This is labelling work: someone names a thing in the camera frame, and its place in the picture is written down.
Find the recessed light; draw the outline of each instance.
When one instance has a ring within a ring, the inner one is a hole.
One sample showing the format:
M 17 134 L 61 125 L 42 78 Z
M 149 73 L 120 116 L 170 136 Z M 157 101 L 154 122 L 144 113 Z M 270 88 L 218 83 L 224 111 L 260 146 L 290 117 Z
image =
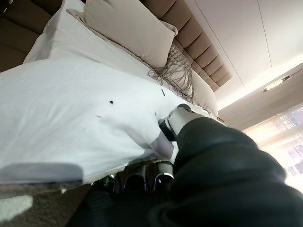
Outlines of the recessed light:
M 265 89 L 263 89 L 263 92 L 269 91 L 269 90 L 271 90 L 271 89 L 273 89 L 273 88 L 275 88 L 275 87 L 281 85 L 284 81 L 288 80 L 289 78 L 290 78 L 290 76 L 286 76 L 286 77 L 284 77 L 284 78 L 282 78 L 282 79 L 279 79 L 279 80 L 277 80 L 277 81 L 271 83 L 271 84 L 268 85 Z

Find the channel-tufted headboard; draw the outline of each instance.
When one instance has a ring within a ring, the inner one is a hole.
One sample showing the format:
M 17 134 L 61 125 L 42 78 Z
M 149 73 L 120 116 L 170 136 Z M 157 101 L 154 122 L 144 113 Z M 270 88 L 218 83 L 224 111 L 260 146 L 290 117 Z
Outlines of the channel-tufted headboard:
M 183 51 L 191 67 L 213 91 L 225 84 L 232 75 L 198 24 L 184 0 L 141 0 L 159 19 L 174 25 L 179 34 L 174 44 Z

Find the black jacket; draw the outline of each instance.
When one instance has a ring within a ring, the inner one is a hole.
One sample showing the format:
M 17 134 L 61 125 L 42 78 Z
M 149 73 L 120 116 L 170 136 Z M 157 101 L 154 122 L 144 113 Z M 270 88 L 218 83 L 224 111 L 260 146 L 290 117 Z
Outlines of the black jacket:
M 171 201 L 148 214 L 151 227 L 300 227 L 303 196 L 285 185 L 285 171 L 248 136 L 210 118 L 188 123 Z

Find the beige pillow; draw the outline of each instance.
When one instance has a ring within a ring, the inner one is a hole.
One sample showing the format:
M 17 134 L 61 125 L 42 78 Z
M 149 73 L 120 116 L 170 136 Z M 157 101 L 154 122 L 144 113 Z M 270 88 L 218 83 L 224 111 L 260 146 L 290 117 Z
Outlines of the beige pillow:
M 194 104 L 203 107 L 212 117 L 217 118 L 218 106 L 214 92 L 194 70 L 192 70 L 192 87 Z
M 175 33 L 139 0 L 87 0 L 84 19 L 154 69 L 165 66 Z

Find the white duvet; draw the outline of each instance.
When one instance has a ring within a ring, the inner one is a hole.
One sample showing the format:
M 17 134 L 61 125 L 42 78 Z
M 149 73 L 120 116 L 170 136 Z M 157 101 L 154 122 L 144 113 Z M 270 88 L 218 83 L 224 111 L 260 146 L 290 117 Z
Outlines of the white duvet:
M 159 136 L 158 120 L 181 103 L 148 77 L 84 58 L 3 72 L 0 184 L 88 183 L 150 154 L 173 161 L 178 148 Z

